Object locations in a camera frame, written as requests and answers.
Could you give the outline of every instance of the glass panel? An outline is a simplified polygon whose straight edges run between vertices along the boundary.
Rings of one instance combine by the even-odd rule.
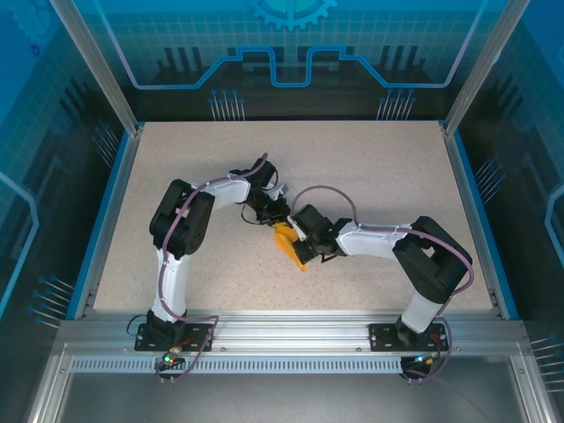
[[[48,2],[0,0],[0,51],[0,420],[24,421],[123,127]]]
[[[529,4],[460,126],[517,310],[532,340],[552,332],[564,338],[562,16],[564,4],[558,0]],[[548,357],[541,363],[557,361],[555,352],[543,350]],[[547,380],[562,379],[556,373]],[[558,397],[560,406],[563,398]]]
[[[141,120],[444,118],[506,0],[79,0]]]

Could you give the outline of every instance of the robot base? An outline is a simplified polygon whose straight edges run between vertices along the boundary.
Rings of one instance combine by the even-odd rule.
[[[182,351],[197,352],[204,343],[205,336],[212,329],[211,324],[204,323],[187,323],[184,325],[184,333],[182,335]],[[148,324],[140,324],[137,329],[137,339],[135,341],[135,351],[168,351],[174,345],[171,339],[162,337],[155,329]],[[212,340],[204,348],[204,351],[212,350]]]
[[[397,334],[397,326],[394,323],[369,324],[368,336],[370,338],[370,351],[374,353],[432,353],[437,351],[437,346],[442,352],[449,349],[444,326],[440,323],[430,324],[427,330],[421,333],[418,339],[410,345],[405,345],[401,341]]]

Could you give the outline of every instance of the beige work surface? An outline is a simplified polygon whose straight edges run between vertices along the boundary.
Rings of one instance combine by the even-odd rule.
[[[145,125],[94,308],[148,309],[157,282],[149,223],[168,184],[201,182],[249,168],[263,152],[290,189],[327,184],[356,203],[363,223],[411,223],[433,217],[474,259],[476,281],[451,308],[491,308],[470,229],[437,122],[149,122]],[[347,202],[311,191],[330,219],[350,217]],[[211,216],[189,271],[191,309],[389,309],[407,305],[413,288],[399,264],[371,256],[319,259],[301,273],[239,205]],[[253,218],[251,210],[247,217]]]

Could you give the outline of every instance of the robotic arm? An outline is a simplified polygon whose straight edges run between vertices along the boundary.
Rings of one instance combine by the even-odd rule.
[[[292,218],[301,238],[293,246],[305,264],[316,256],[322,263],[337,256],[368,255],[397,260],[411,280],[415,293],[397,321],[397,335],[404,345],[417,343],[437,312],[449,301],[467,272],[466,266],[445,248],[416,235],[400,232],[414,229],[446,242],[470,263],[470,255],[433,219],[422,216],[400,226],[356,225],[351,219],[335,224],[308,204]],[[432,254],[426,250],[433,249]]]
[[[257,160],[251,170],[259,167],[261,162],[261,159]],[[248,169],[232,170],[224,182],[214,183],[200,190],[192,200],[188,213],[175,228],[167,245],[168,264],[162,279],[162,292],[164,302],[176,315],[186,313],[185,290],[189,265],[202,245],[212,212],[229,204],[245,204],[255,210],[259,221],[270,225],[285,220],[289,214],[290,209],[284,198],[286,185],[271,183],[273,175],[277,173],[276,168],[266,161],[249,178],[229,177],[248,172]],[[149,227],[153,245],[157,249],[159,269],[164,261],[163,242],[174,219],[190,193],[206,183],[189,184],[177,179],[168,187]],[[182,341],[183,322],[177,321],[163,308],[159,289],[151,310],[147,313],[147,324],[164,338],[166,344],[178,345]]]
[[[259,159],[252,169],[260,163]],[[230,175],[248,172],[233,170]],[[333,224],[311,204],[291,217],[284,197],[287,188],[285,184],[278,183],[278,177],[276,184],[271,183],[274,174],[277,174],[276,168],[266,161],[249,178],[214,183],[196,194],[188,214],[181,218],[167,245],[168,265],[162,280],[162,292],[168,307],[177,315],[186,312],[189,263],[204,240],[212,212],[228,204],[245,204],[256,212],[257,221],[274,226],[276,234],[282,234],[284,250],[303,270],[305,264],[317,256],[321,256],[322,263],[338,256],[361,254],[397,260],[416,291],[397,320],[397,337],[404,346],[416,345],[467,270],[445,248],[401,229],[432,235],[452,246],[471,263],[468,253],[428,217],[400,226],[357,225],[351,219],[338,219]],[[201,185],[175,180],[163,197],[150,226],[159,267],[163,264],[163,241],[172,222],[187,196]],[[147,324],[166,340],[167,345],[179,345],[182,336],[185,336],[184,323],[177,321],[162,307],[159,291],[147,313]]]

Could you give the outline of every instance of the yellow object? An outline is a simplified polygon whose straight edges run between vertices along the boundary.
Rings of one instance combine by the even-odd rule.
[[[276,245],[298,265],[301,271],[306,271],[306,265],[302,264],[292,247],[292,244],[299,239],[300,237],[296,230],[286,223],[277,223],[274,225],[274,242],[276,242]]]

